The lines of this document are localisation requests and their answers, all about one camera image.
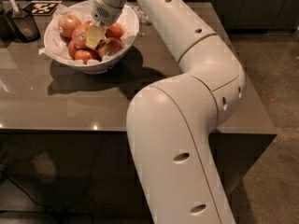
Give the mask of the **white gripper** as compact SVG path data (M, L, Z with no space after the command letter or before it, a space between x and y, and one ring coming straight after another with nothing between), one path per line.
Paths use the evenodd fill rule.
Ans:
M89 24L86 47L96 49L105 36L106 29L104 26L114 24L121 14L121 7L113 7L103 0L92 0L91 15L93 22Z

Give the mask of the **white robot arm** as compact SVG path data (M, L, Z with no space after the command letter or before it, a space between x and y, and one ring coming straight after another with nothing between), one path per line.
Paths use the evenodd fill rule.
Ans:
M93 0L93 28L127 0ZM208 137L237 109L246 75L224 41L182 0L136 0L178 62L180 75L143 88L127 110L129 147L154 224L235 224Z

